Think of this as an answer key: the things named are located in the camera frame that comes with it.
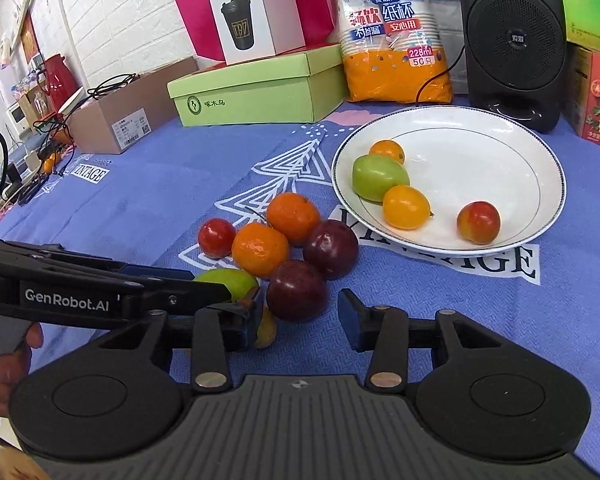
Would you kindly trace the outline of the person's left hand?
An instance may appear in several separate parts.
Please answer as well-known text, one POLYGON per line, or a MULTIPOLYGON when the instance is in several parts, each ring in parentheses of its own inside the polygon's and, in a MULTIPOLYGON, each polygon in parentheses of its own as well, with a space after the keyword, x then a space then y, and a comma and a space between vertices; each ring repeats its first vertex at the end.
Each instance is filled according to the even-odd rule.
POLYGON ((40 324, 32 324, 24 341, 14 353, 0 356, 0 417, 8 416, 8 404, 12 389, 24 376, 31 365, 32 350, 43 345, 43 332, 40 324))

